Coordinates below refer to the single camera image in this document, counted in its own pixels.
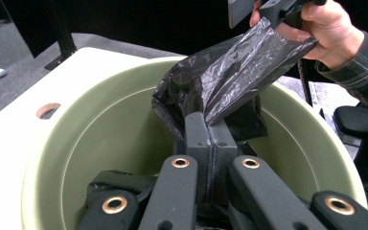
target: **grommet hole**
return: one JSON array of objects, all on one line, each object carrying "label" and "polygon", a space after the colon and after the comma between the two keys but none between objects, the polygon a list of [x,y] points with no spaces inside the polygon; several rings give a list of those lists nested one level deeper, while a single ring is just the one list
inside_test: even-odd
[{"label": "grommet hole", "polygon": [[47,103],[37,110],[35,116],[42,120],[49,120],[60,106],[59,103]]},{"label": "grommet hole", "polygon": [[352,204],[338,197],[327,197],[325,199],[325,204],[331,210],[341,215],[349,216],[355,212],[355,208]]},{"label": "grommet hole", "polygon": [[186,168],[190,165],[190,161],[184,158],[177,158],[172,161],[172,165],[176,168]]},{"label": "grommet hole", "polygon": [[127,200],[122,196],[109,197],[103,203],[103,211],[107,214],[117,214],[127,207]]},{"label": "grommet hole", "polygon": [[244,159],[241,163],[249,169],[257,169],[260,166],[259,161],[253,159]]}]

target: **round hole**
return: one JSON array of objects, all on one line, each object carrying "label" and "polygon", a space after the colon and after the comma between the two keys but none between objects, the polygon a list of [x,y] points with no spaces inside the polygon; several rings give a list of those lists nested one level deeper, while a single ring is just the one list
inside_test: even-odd
[{"label": "round hole", "polygon": [[35,116],[42,120],[48,120],[60,106],[61,104],[59,103],[47,103],[37,110]]},{"label": "round hole", "polygon": [[177,158],[172,161],[172,165],[176,168],[186,168],[190,165],[190,161],[184,158]]},{"label": "round hole", "polygon": [[122,205],[122,201],[119,199],[112,200],[108,203],[108,206],[110,208],[117,208]]},{"label": "round hole", "polygon": [[325,199],[325,204],[331,210],[341,215],[349,216],[355,212],[355,208],[354,206],[352,206],[352,204],[338,197],[334,196],[327,197]]},{"label": "round hole", "polygon": [[309,227],[307,227],[306,224],[302,223],[302,222],[294,222],[292,224],[292,227],[295,229],[295,230],[309,230]]},{"label": "round hole", "polygon": [[157,224],[157,230],[172,230],[173,224],[168,220],[163,220]]},{"label": "round hole", "polygon": [[244,159],[241,163],[249,169],[257,169],[260,166],[259,161],[253,159]]},{"label": "round hole", "polygon": [[103,203],[103,211],[107,214],[117,214],[127,207],[127,200],[122,196],[109,197]]}]

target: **brass grommet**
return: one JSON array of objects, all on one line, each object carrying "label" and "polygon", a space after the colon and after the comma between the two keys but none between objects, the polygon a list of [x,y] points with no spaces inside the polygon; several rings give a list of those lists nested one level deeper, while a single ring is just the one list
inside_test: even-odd
[{"label": "brass grommet", "polygon": [[347,201],[335,196],[329,196],[325,199],[325,204],[334,212],[349,216],[355,212],[354,206]]},{"label": "brass grommet", "polygon": [[[119,201],[119,204],[115,207],[111,205],[113,201]],[[112,196],[109,197],[103,203],[103,211],[107,214],[117,214],[122,212],[127,207],[127,200],[122,196]]]},{"label": "brass grommet", "polygon": [[260,163],[259,163],[259,161],[257,161],[257,160],[253,160],[253,159],[244,159],[244,160],[242,160],[242,161],[241,161],[241,163],[242,163],[245,167],[247,167],[247,168],[249,168],[249,169],[257,169],[257,168],[259,168],[259,167],[260,167]]},{"label": "brass grommet", "polygon": [[177,158],[172,161],[172,165],[176,168],[186,168],[190,165],[190,161],[184,158]]}]

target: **gray floor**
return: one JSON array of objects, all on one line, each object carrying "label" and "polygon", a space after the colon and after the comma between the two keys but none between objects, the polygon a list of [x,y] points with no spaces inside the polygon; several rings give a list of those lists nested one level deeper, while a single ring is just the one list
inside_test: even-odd
[{"label": "gray floor", "polygon": [[[140,47],[124,42],[109,40],[92,34],[73,34],[77,48],[95,47],[104,50],[135,55],[143,58],[159,58],[177,56],[177,54]],[[0,110],[20,96],[28,88],[46,76],[49,71],[44,66],[59,55],[56,44],[33,58],[22,37],[12,23],[0,25],[0,68],[8,71],[7,76],[0,79]],[[296,92],[304,99],[299,80],[282,77],[278,80],[285,87]],[[314,101],[314,109],[323,109],[328,124],[335,130],[332,114],[341,105],[355,105],[352,98],[343,88],[335,84],[311,83],[310,89]],[[358,140],[341,136],[352,157],[357,152]]]}]

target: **black stand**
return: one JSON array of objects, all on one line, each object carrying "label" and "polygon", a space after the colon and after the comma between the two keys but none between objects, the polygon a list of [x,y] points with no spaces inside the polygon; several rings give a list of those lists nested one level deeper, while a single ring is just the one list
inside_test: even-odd
[{"label": "black stand", "polygon": [[304,89],[304,95],[306,96],[306,102],[312,107],[313,103],[312,103],[312,96],[311,96],[311,91],[310,91],[310,84],[309,81],[307,79],[307,66],[304,60],[300,59],[297,62],[297,66],[298,66],[298,72],[300,74],[300,80],[301,80],[301,84],[303,85],[303,89]]},{"label": "black stand", "polygon": [[61,3],[59,3],[58,0],[43,0],[43,5],[61,52],[59,57],[44,67],[48,70],[54,70],[62,64],[63,61],[72,56],[77,51],[77,47],[74,44],[73,37],[68,28],[67,19]]}]

